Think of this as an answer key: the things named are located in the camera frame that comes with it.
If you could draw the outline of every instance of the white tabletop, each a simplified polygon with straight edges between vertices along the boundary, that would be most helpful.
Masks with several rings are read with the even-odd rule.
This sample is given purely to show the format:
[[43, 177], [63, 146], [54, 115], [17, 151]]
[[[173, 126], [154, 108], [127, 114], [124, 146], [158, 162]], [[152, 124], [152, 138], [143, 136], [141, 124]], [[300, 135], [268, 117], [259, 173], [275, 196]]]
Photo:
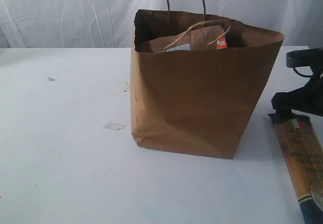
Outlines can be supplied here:
[[136, 146], [129, 48], [0, 49], [0, 223], [303, 224], [267, 113], [304, 48], [281, 49], [234, 160]]

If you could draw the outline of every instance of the white label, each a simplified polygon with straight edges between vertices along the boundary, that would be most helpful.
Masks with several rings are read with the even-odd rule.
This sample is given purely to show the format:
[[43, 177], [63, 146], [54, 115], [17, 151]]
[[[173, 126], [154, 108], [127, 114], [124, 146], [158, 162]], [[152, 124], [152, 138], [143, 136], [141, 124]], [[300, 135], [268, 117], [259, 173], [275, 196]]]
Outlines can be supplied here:
[[184, 44], [180, 46], [175, 46], [170, 49], [167, 49], [166, 51], [178, 51], [178, 50], [185, 50], [185, 51], [190, 51], [191, 50], [191, 45], [190, 44]]

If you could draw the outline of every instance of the white backdrop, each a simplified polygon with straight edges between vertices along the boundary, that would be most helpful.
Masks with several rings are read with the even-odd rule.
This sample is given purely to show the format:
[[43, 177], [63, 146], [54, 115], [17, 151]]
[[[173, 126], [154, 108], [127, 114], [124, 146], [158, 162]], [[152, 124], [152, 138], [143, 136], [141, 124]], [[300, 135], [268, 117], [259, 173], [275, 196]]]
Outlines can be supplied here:
[[[170, 0], [202, 13], [201, 0]], [[281, 31], [285, 45], [323, 46], [323, 0], [206, 0], [209, 14]], [[0, 0], [0, 47], [130, 47], [138, 9], [165, 0]]]

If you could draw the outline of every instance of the brown paper bag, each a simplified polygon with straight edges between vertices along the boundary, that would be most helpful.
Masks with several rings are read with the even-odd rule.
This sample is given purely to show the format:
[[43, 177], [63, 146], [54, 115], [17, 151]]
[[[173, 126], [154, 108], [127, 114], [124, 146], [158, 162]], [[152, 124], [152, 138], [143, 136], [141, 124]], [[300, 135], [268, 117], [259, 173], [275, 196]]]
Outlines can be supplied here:
[[[230, 23], [228, 48], [140, 50], [144, 42], [208, 20]], [[216, 15], [139, 10], [131, 57], [131, 128], [138, 146], [233, 158], [283, 39]]]
[[175, 36], [159, 37], [142, 43], [140, 51], [158, 53], [164, 51], [170, 44], [172, 44], [172, 48], [178, 49], [181, 49], [181, 45], [188, 45], [186, 50], [214, 50], [217, 49], [217, 41], [215, 41], [215, 39], [220, 35], [223, 35], [224, 32], [224, 29], [220, 25], [216, 25], [183, 32]]

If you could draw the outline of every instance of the white fabric backdrop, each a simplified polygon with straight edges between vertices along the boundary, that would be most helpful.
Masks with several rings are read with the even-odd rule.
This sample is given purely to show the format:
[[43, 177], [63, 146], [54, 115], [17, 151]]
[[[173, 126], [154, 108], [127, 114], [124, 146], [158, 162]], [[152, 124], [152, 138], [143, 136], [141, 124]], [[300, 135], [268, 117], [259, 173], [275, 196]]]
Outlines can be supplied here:
[[[202, 13], [201, 0], [170, 0]], [[285, 45], [323, 46], [323, 0], [206, 0], [209, 14], [281, 31]], [[0, 0], [0, 47], [130, 47], [138, 9], [165, 0]]]

